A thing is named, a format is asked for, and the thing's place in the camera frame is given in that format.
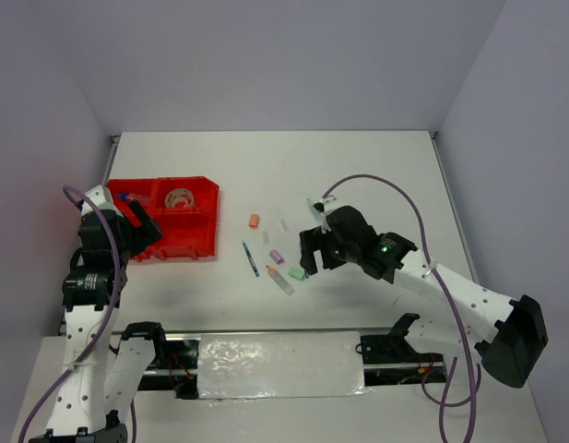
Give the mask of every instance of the purple tube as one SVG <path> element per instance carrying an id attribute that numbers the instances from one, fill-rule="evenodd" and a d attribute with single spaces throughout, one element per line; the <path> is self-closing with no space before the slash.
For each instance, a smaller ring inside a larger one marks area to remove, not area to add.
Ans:
<path id="1" fill-rule="evenodd" d="M 281 256 L 276 249 L 269 251 L 269 256 L 272 257 L 272 260 L 274 260 L 277 265 L 284 263 L 284 257 Z"/>

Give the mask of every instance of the marker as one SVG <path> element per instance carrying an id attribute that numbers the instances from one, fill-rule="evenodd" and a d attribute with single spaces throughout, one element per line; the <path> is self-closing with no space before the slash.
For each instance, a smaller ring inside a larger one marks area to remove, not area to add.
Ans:
<path id="1" fill-rule="evenodd" d="M 251 257 L 251 252 L 249 252 L 249 248 L 247 247 L 245 242 L 243 242 L 243 249 L 245 249 L 245 254 L 247 255 L 247 258 L 249 258 L 249 264 L 251 265 L 251 269 L 254 270 L 255 276 L 259 277 L 259 272 L 257 271 L 257 267 L 255 266 L 254 258 Z"/>
<path id="2" fill-rule="evenodd" d="M 288 283 L 284 277 L 282 277 L 282 274 L 280 274 L 275 268 L 271 268 L 269 266 L 266 266 L 266 268 L 269 276 L 276 282 L 282 291 L 287 295 L 291 295 L 294 292 L 294 288 L 290 286 L 290 283 Z"/>

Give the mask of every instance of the white table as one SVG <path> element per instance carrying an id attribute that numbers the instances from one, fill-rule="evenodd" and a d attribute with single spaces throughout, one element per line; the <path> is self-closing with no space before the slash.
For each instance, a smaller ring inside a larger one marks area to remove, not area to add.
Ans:
<path id="1" fill-rule="evenodd" d="M 123 134 L 111 178 L 205 175 L 221 187 L 220 226 L 216 260 L 131 264 L 115 330 L 141 320 L 160 321 L 172 331 L 381 328 L 413 306 L 423 316 L 441 316 L 440 307 L 369 279 L 350 265 L 295 282 L 290 297 L 266 275 L 253 275 L 242 239 L 258 265 L 269 263 L 261 242 L 261 231 L 267 229 L 270 247 L 296 264 L 297 233 L 315 225 L 306 198 L 317 199 L 339 178 L 355 173 L 380 174 L 403 187 L 421 209 L 434 257 L 470 276 L 425 132 Z M 377 231 L 397 231 L 419 242 L 409 206 L 392 189 L 360 180 L 335 194 L 361 210 Z M 257 232 L 247 228 L 253 212 L 262 216 Z M 280 218 L 290 233 L 281 231 Z M 61 338 L 44 339 L 17 429 L 58 374 L 63 346 Z M 430 390 L 439 396 L 441 387 Z M 464 383 L 453 385 L 451 399 L 466 396 Z M 41 411 L 30 435 L 43 432 L 52 406 Z M 378 387 L 348 398 L 221 402 L 139 392 L 136 408 L 142 443 L 439 441 L 437 407 L 418 386 Z M 467 408 L 447 413 L 451 441 L 464 436 L 467 413 Z M 509 389 L 485 374 L 473 441 L 546 442 L 529 388 Z"/>

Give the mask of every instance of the orange eraser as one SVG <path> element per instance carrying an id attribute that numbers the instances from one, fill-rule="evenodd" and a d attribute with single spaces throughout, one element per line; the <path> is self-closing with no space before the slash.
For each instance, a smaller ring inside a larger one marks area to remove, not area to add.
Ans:
<path id="1" fill-rule="evenodd" d="M 259 226 L 259 215 L 251 214 L 251 217 L 249 217 L 249 227 L 251 229 L 257 229 L 257 226 Z"/>

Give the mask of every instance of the orange-tipped marker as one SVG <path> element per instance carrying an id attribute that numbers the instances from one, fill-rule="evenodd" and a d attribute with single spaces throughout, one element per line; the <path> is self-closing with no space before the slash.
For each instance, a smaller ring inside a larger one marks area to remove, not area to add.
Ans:
<path id="1" fill-rule="evenodd" d="M 294 288 L 290 286 L 290 283 L 286 281 L 282 274 L 280 274 L 276 268 L 266 266 L 267 274 L 272 278 L 273 281 L 279 286 L 279 288 L 286 293 L 286 295 L 291 295 L 294 293 Z"/>

